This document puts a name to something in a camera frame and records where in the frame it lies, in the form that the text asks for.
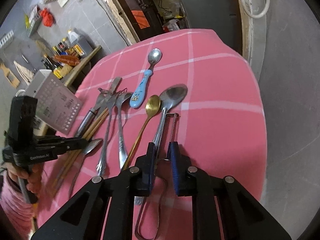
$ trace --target plaid tablecloth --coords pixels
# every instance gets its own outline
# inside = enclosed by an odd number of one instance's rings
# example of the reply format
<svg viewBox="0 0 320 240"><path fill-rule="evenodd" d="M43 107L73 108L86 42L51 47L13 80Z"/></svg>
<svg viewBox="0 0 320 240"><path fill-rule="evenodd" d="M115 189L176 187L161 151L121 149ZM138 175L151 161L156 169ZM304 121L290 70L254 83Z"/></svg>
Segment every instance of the plaid tablecloth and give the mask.
<svg viewBox="0 0 320 240"><path fill-rule="evenodd" d="M99 94L108 89L116 76L123 78L118 91L134 91L143 72L149 67L148 53L158 48L163 57L155 66L146 99L138 109L122 111L124 142L129 151L145 119L145 104L151 95L159 95L167 87L183 83L188 94L171 112L180 114L176 140L193 165L216 177L234 176L256 198L260 199L266 171L267 138L263 106L258 84L247 62L226 46L212 30L189 29L166 33L139 42L101 59L84 79L76 95L84 105L69 133L71 137ZM109 133L106 175L119 174L118 125L114 109ZM146 153L148 142L156 133L160 114L146 127L136 157ZM95 138L103 138L107 122ZM96 175L100 149L86 158L75 190ZM66 201L69 185L78 168L74 164L65 182L52 200L45 184L56 174L66 156L45 164L44 190L39 202L38 223L41 226ZM192 239L191 198L177 198L172 187L169 163L161 163L159 172L169 181L163 199L159 239ZM156 181L142 218L142 233L154 236L157 225L157 200L163 185ZM139 208L134 210L134 225Z"/></svg>

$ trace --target screw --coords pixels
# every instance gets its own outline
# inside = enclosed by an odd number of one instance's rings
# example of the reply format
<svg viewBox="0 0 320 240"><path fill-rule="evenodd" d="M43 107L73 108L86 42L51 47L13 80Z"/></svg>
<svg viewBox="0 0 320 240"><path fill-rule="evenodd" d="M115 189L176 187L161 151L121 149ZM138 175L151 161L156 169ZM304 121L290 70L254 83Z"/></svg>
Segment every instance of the screw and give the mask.
<svg viewBox="0 0 320 240"><path fill-rule="evenodd" d="M131 173L137 173L137 172L139 171L139 168L138 168L138 167L131 167L131 168L129 169L129 171L130 171Z"/></svg>
<svg viewBox="0 0 320 240"><path fill-rule="evenodd" d="M102 178L100 176L94 176L91 181L93 183L99 183L102 180Z"/></svg>
<svg viewBox="0 0 320 240"><path fill-rule="evenodd" d="M224 179L227 183L234 183L235 179L231 176L226 176Z"/></svg>
<svg viewBox="0 0 320 240"><path fill-rule="evenodd" d="M195 172L198 171L198 168L195 167L195 166L190 166L190 167L188 168L188 171L191 172L191 173L195 173Z"/></svg>

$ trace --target human hand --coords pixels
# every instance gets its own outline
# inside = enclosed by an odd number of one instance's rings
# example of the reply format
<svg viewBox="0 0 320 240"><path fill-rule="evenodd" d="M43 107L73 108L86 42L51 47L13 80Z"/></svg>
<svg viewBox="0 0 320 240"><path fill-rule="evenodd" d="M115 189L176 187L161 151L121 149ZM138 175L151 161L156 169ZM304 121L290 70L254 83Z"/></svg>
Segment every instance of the human hand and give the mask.
<svg viewBox="0 0 320 240"><path fill-rule="evenodd" d="M18 167L12 163L4 163L3 165L8 170L8 176L15 183L19 184L18 177L26 179L28 181L27 190L32 193L39 193L41 189L41 175L43 171L43 163L34 164L32 167L32 173L28 174L23 168Z"/></svg>

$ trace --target wooden chopsticks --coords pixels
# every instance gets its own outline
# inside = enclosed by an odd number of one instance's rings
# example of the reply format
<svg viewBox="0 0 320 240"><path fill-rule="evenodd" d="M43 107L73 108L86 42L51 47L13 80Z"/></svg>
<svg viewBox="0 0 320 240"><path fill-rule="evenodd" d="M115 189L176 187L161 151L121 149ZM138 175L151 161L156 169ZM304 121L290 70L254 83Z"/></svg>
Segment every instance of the wooden chopsticks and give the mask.
<svg viewBox="0 0 320 240"><path fill-rule="evenodd" d="M108 114L109 114L108 109L105 109L101 113L101 115L99 115L99 117L89 126L89 128L87 129L85 134L82 136L82 138L89 141L91 137L95 134L95 132L99 129L103 121L107 118ZM69 156L67 160L65 161L65 163L63 164L63 167L60 169L57 177L53 181L52 197L55 197L55 195L57 194L70 168L72 167L73 163L75 162L79 154L81 154L81 152L82 150L75 150L75 151L69 152Z"/></svg>

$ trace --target gray floor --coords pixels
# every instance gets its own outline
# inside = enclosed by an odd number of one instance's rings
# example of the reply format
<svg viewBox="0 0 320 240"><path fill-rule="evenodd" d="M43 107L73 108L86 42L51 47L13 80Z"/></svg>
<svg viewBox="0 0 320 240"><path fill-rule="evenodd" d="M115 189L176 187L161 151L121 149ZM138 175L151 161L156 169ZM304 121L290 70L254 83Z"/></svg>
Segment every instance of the gray floor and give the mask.
<svg viewBox="0 0 320 240"><path fill-rule="evenodd" d="M320 206L320 25L304 0L271 0L259 85L266 208L297 239Z"/></svg>

